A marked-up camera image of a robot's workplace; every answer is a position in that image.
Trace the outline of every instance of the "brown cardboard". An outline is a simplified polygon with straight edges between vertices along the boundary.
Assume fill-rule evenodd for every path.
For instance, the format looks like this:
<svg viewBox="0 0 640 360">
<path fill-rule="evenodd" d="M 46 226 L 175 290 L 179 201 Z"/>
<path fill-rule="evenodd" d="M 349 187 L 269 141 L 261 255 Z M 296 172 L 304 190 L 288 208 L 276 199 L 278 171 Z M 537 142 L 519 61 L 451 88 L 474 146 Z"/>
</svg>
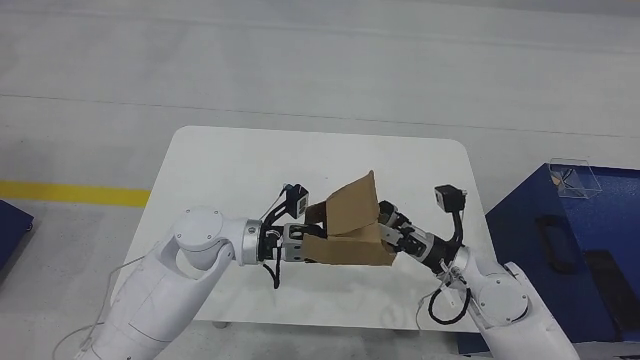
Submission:
<svg viewBox="0 0 640 360">
<path fill-rule="evenodd" d="M 373 171 L 309 206 L 305 224 L 322 223 L 327 239 L 305 235 L 302 255 L 324 264 L 389 266 L 395 254 L 380 239 Z"/>
</svg>

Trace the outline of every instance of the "blue cabinet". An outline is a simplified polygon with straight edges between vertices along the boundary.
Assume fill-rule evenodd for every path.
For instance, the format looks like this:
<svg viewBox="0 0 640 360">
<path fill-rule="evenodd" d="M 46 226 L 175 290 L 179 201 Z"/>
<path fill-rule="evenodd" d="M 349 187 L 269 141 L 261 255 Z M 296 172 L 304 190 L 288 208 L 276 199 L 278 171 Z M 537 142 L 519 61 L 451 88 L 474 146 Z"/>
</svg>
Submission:
<svg viewBox="0 0 640 360">
<path fill-rule="evenodd" d="M 525 271 L 572 342 L 638 341 L 640 171 L 591 169 L 602 191 L 566 198 L 542 165 L 487 214 L 491 239 L 498 261 Z M 478 334 L 458 342 L 461 353 L 486 350 Z"/>
<path fill-rule="evenodd" d="M 0 200 L 0 269 L 7 263 L 20 243 L 22 236 L 31 229 L 33 217 Z"/>
</svg>

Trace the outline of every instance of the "black cable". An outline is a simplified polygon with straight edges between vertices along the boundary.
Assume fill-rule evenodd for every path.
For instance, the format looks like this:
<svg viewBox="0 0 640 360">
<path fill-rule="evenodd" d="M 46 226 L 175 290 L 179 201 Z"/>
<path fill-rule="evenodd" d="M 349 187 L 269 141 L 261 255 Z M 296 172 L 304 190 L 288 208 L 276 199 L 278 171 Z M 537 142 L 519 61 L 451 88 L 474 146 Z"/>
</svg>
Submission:
<svg viewBox="0 0 640 360">
<path fill-rule="evenodd" d="M 462 238 L 464 237 L 464 232 L 462 231 L 462 218 L 460 218 L 459 212 L 451 213 L 453 216 L 453 237 L 449 242 L 454 243 L 458 247 L 462 246 Z"/>
<path fill-rule="evenodd" d="M 435 303 L 436 298 L 438 297 L 440 292 L 442 292 L 442 289 L 436 290 L 433 296 L 431 296 L 431 300 L 429 300 L 429 316 L 431 316 L 431 319 L 440 325 L 451 325 L 462 320 L 462 317 L 464 317 L 464 315 L 467 313 L 467 309 L 469 308 L 469 302 L 471 301 L 471 289 L 467 288 L 467 296 L 464 298 L 464 305 L 462 306 L 462 311 L 460 311 L 460 314 L 458 314 L 451 320 L 441 320 L 438 317 L 436 317 L 435 314 L 433 314 L 433 303 Z"/>
<path fill-rule="evenodd" d="M 271 267 L 269 267 L 266 263 L 262 264 L 269 274 L 271 278 L 273 278 L 273 289 L 278 289 L 280 287 L 280 260 L 282 259 L 282 246 L 278 246 L 276 248 L 276 272 L 274 273 Z"/>
<path fill-rule="evenodd" d="M 280 217 L 282 217 L 286 212 L 287 212 L 287 203 L 286 202 L 280 203 L 273 210 L 271 210 L 269 214 L 267 214 L 267 217 L 262 222 L 262 225 L 265 228 L 271 227 L 273 223 L 276 222 Z"/>
</svg>

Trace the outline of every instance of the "clear plastic box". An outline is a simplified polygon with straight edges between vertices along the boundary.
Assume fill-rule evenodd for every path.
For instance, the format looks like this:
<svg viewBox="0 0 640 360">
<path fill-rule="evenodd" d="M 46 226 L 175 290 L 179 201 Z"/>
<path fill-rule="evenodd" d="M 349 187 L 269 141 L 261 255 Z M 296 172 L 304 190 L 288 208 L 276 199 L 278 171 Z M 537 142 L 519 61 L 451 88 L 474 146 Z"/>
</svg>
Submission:
<svg viewBox="0 0 640 360">
<path fill-rule="evenodd" d="M 586 160 L 551 159 L 549 173 L 560 197 L 590 199 L 602 192 Z"/>
</svg>

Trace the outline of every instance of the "white cable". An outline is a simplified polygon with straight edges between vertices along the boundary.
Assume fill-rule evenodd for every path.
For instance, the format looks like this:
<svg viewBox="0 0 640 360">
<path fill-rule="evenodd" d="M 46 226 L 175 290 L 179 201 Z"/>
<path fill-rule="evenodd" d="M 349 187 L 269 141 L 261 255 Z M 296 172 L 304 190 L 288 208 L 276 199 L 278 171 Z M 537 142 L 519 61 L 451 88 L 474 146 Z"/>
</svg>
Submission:
<svg viewBox="0 0 640 360">
<path fill-rule="evenodd" d="M 420 310 L 422 310 L 422 306 L 424 306 L 424 301 L 430 298 L 431 296 L 433 296 L 433 294 L 436 293 L 438 290 L 442 289 L 444 284 L 446 284 L 449 278 L 451 277 L 451 270 L 453 269 L 453 267 L 448 268 L 444 264 L 444 260 L 440 260 L 440 267 L 442 267 L 442 269 L 446 271 L 445 275 L 442 277 L 442 282 L 440 282 L 440 285 L 436 289 L 427 293 L 426 295 L 421 297 L 420 300 L 418 300 L 418 308 L 416 309 L 416 326 L 418 327 L 419 331 L 422 331 L 422 328 L 420 327 L 420 323 L 418 322 L 418 315 L 420 314 Z"/>
<path fill-rule="evenodd" d="M 73 331 L 73 332 L 69 332 L 67 335 L 65 335 L 64 338 L 60 339 L 58 341 L 58 343 L 56 344 L 56 347 L 53 348 L 53 351 L 51 352 L 51 360 L 56 360 L 56 352 L 58 351 L 58 348 L 60 347 L 60 345 L 62 345 L 62 342 L 66 341 L 67 339 L 69 339 L 70 337 L 72 337 L 73 335 L 77 334 L 78 332 L 82 332 L 85 329 L 89 329 L 93 327 L 93 324 L 89 324 L 89 325 L 85 325 L 82 328 L 78 328 L 77 330 Z"/>
<path fill-rule="evenodd" d="M 266 216 L 267 214 L 269 214 L 269 212 L 271 211 L 271 209 L 273 209 L 273 206 L 276 205 L 276 203 L 278 203 L 278 200 L 280 200 L 280 198 L 282 197 L 282 194 L 284 193 L 284 189 L 282 190 L 282 192 L 280 192 L 280 194 L 278 195 L 278 197 L 276 198 L 276 200 L 273 201 L 273 203 L 271 203 L 271 206 L 269 206 L 269 208 L 267 209 L 267 211 L 264 212 L 263 215 L 260 216 L 260 218 L 258 218 L 258 220 L 262 221 L 262 219 L 264 218 L 264 216 Z"/>
<path fill-rule="evenodd" d="M 60 339 L 58 341 L 58 343 L 56 344 L 56 346 L 53 348 L 53 351 L 51 352 L 51 359 L 52 360 L 56 360 L 56 351 L 58 350 L 60 345 L 62 345 L 62 342 L 66 341 L 67 339 L 69 339 L 69 337 L 71 337 L 72 335 L 77 334 L 78 332 L 82 332 L 82 331 L 84 331 L 86 329 L 90 329 L 89 333 L 87 334 L 87 337 L 84 338 L 84 340 L 80 344 L 80 349 L 85 349 L 85 345 L 87 345 L 87 343 L 89 343 L 91 341 L 91 335 L 93 334 L 93 331 L 96 329 L 96 326 L 104 324 L 103 322 L 99 322 L 99 321 L 100 321 L 100 317 L 102 316 L 102 312 L 104 311 L 104 306 L 106 306 L 107 299 L 109 297 L 109 288 L 111 287 L 111 277 L 113 276 L 113 274 L 116 271 L 120 270 L 121 268 L 124 268 L 124 267 L 126 267 L 128 265 L 131 265 L 131 264 L 133 264 L 133 263 L 135 263 L 137 261 L 140 261 L 142 259 L 144 259 L 144 256 L 141 256 L 141 257 L 138 257 L 137 259 L 131 260 L 128 263 L 124 263 L 123 265 L 114 268 L 109 273 L 109 277 L 107 278 L 107 290 L 104 293 L 104 298 L 102 299 L 102 306 L 100 306 L 100 311 L 98 312 L 98 316 L 96 317 L 96 320 L 94 321 L 93 324 L 86 325 L 86 326 L 84 326 L 82 328 L 78 328 L 77 330 L 67 334 L 64 338 Z"/>
<path fill-rule="evenodd" d="M 104 298 L 102 299 L 102 306 L 100 306 L 100 311 L 98 312 L 98 316 L 96 317 L 96 321 L 94 321 L 93 325 L 91 326 L 91 330 L 87 334 L 87 337 L 80 344 L 81 348 L 84 347 L 84 345 L 86 345 L 91 340 L 91 334 L 93 334 L 93 330 L 96 329 L 96 325 L 98 325 L 98 321 L 100 321 L 100 317 L 102 316 L 102 312 L 104 311 L 104 306 L 107 304 L 107 299 L 109 297 L 109 287 L 111 286 L 111 277 L 113 276 L 113 274 L 116 271 L 118 271 L 119 269 L 124 268 L 124 267 L 126 267 L 126 266 L 128 266 L 130 264 L 133 264 L 133 263 L 135 263 L 137 261 L 140 261 L 142 259 L 144 259 L 144 256 L 140 256 L 135 260 L 131 260 L 128 263 L 124 263 L 123 265 L 114 268 L 113 271 L 111 271 L 109 273 L 109 278 L 107 278 L 107 290 L 104 292 Z"/>
</svg>

